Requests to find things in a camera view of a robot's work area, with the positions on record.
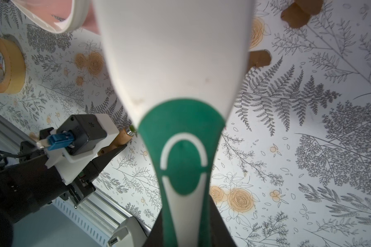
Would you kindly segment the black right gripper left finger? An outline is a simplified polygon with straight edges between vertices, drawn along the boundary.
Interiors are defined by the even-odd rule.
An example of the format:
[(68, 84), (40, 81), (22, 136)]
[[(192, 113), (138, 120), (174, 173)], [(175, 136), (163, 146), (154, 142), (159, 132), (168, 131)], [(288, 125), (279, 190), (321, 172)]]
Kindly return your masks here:
[(143, 247), (163, 247), (162, 211), (160, 211)]

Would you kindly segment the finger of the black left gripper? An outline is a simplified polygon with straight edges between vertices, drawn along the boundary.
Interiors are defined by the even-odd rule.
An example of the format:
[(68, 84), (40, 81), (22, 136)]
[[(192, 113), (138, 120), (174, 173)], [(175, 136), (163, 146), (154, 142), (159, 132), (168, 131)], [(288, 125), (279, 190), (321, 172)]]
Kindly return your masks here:
[(127, 147), (127, 144), (121, 145), (105, 154), (102, 154), (92, 160), (92, 163), (94, 164), (96, 170), (98, 173), (101, 173), (106, 166), (111, 162), (112, 159), (114, 159), (119, 153), (121, 153), (125, 148)]

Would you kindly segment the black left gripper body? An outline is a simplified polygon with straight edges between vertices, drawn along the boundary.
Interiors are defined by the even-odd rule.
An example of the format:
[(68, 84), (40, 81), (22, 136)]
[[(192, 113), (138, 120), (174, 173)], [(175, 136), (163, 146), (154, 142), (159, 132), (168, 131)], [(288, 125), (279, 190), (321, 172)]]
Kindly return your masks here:
[(57, 197), (79, 205), (95, 192), (92, 182), (111, 160), (96, 154), (111, 140), (111, 132), (101, 126), (61, 126), (40, 132), (36, 143), (23, 141), (20, 164), (25, 182), (38, 202)]

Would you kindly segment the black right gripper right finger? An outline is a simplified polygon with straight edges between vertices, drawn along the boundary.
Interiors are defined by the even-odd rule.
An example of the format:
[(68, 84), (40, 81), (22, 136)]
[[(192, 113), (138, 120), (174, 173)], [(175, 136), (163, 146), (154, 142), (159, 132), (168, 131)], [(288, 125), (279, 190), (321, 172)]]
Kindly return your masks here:
[(213, 247), (236, 247), (212, 197), (209, 198), (210, 228)]

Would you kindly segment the green hand rake wooden handle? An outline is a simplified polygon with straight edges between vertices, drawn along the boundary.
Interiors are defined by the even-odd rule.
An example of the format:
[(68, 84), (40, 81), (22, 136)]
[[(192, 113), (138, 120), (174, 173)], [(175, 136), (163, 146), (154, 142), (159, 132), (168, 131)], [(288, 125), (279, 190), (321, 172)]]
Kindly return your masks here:
[(133, 125), (130, 125), (124, 129), (122, 129), (116, 138), (111, 142), (109, 146), (102, 148), (97, 155), (101, 156), (105, 153), (108, 153), (119, 146), (127, 144), (133, 136), (137, 133), (136, 128)]

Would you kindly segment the white green hand brush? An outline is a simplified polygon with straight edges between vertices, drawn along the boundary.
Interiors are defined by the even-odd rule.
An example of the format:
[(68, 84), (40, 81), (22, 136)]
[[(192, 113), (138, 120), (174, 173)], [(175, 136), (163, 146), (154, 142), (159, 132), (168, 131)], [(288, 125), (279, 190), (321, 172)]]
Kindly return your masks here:
[(209, 247), (209, 184), (246, 73), (254, 1), (95, 1), (112, 85), (161, 193), (164, 247)]

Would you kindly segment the pink plastic bucket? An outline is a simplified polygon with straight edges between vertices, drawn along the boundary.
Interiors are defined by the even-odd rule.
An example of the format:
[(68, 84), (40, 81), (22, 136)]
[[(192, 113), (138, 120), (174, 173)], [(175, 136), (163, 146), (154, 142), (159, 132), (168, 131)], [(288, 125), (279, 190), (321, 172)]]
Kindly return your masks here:
[(12, 3), (40, 28), (63, 34), (79, 28), (99, 34), (94, 8), (85, 0), (12, 1)]

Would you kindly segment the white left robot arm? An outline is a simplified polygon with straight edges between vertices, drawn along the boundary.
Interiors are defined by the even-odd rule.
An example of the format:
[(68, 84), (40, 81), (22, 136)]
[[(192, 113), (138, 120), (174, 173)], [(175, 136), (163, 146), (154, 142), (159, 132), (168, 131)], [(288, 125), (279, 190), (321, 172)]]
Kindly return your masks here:
[(80, 205), (96, 191), (92, 182), (126, 146), (115, 144), (104, 148), (77, 173), (72, 183), (65, 185), (57, 168), (46, 167), (48, 156), (32, 148), (30, 142), (22, 142), (19, 164), (8, 167), (0, 164), (0, 247), (12, 246), (16, 222), (57, 197)]

